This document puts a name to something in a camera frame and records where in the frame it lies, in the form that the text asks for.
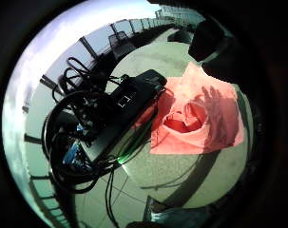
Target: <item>pink bag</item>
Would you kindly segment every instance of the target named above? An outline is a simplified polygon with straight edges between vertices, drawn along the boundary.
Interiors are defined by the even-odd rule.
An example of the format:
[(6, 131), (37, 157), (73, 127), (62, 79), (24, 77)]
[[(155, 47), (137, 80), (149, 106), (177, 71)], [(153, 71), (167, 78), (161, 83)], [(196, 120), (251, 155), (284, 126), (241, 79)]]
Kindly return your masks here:
[(235, 89), (189, 63), (182, 77), (167, 78), (151, 127), (151, 154), (201, 154), (243, 140)]

